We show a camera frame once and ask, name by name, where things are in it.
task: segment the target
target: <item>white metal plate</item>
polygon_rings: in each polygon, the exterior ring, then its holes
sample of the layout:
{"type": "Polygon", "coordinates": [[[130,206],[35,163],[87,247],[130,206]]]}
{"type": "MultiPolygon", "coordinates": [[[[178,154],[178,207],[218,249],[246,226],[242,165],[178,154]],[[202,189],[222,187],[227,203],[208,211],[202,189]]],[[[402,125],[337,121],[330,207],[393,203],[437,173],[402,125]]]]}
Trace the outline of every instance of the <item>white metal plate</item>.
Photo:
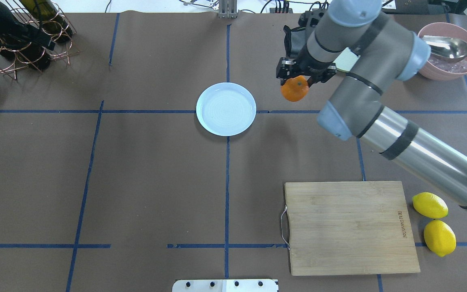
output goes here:
{"type": "Polygon", "coordinates": [[[274,279],[179,280],[172,292],[278,292],[274,279]]]}

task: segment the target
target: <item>metal handle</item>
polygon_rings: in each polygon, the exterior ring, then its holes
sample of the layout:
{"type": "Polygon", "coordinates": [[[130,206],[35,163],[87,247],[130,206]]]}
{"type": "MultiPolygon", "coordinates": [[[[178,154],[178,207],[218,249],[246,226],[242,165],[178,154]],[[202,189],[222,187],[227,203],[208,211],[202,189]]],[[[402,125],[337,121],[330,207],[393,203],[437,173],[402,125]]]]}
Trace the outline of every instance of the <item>metal handle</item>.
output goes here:
{"type": "Polygon", "coordinates": [[[284,224],[282,223],[282,218],[284,217],[284,214],[287,212],[287,205],[284,206],[284,211],[282,211],[282,214],[280,214],[280,235],[282,236],[282,240],[286,243],[287,249],[291,250],[291,247],[289,247],[289,242],[287,242],[286,238],[284,237],[284,224]]]}

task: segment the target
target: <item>pink bowl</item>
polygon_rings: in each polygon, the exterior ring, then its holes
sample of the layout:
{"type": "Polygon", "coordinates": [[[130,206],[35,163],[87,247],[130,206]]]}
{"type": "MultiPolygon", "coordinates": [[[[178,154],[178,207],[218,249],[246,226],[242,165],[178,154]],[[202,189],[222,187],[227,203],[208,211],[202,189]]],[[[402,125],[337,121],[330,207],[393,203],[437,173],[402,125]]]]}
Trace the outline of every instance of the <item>pink bowl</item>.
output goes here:
{"type": "MultiPolygon", "coordinates": [[[[434,22],[433,24],[428,24],[418,33],[419,37],[424,35],[435,35],[439,37],[455,37],[457,39],[463,39],[467,42],[467,30],[456,26],[455,24],[449,24],[447,22],[434,22]]],[[[426,78],[439,81],[447,81],[459,78],[467,74],[467,71],[462,73],[452,73],[442,69],[437,68],[430,62],[426,62],[423,68],[419,70],[419,73],[426,78]]]]}

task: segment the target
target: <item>green bottle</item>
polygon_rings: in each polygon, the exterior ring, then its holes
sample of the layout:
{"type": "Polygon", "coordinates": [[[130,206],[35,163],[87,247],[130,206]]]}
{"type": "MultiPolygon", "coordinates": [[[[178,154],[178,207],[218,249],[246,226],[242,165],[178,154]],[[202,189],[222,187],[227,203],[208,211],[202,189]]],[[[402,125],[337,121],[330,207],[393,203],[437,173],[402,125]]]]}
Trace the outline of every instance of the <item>green bottle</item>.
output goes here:
{"type": "Polygon", "coordinates": [[[53,41],[63,44],[70,40],[73,30],[68,26],[66,20],[58,14],[59,11],[50,0],[19,0],[19,2],[35,19],[43,23],[43,30],[52,35],[53,41]],[[65,32],[57,38],[57,35],[61,33],[61,26],[65,32]]]}

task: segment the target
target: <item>tabletop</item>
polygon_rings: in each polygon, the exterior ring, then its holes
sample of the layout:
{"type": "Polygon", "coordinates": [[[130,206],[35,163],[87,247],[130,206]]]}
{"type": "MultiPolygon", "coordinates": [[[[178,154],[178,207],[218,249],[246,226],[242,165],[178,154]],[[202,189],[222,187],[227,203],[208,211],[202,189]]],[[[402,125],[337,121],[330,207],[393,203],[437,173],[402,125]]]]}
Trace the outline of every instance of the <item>tabletop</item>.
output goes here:
{"type": "MultiPolygon", "coordinates": [[[[467,290],[467,213],[316,116],[344,77],[282,98],[282,28],[298,15],[70,13],[82,53],[0,76],[0,291],[171,291],[177,279],[278,279],[280,291],[467,290]],[[232,82],[257,103],[245,132],[202,128],[196,101],[232,82]],[[293,277],[280,235],[288,181],[403,182],[418,274],[293,277]],[[426,248],[419,192],[448,203],[458,241],[426,248]]],[[[465,15],[396,15],[467,29],[465,15]]],[[[396,81],[382,102],[467,155],[467,76],[396,81]]]]}

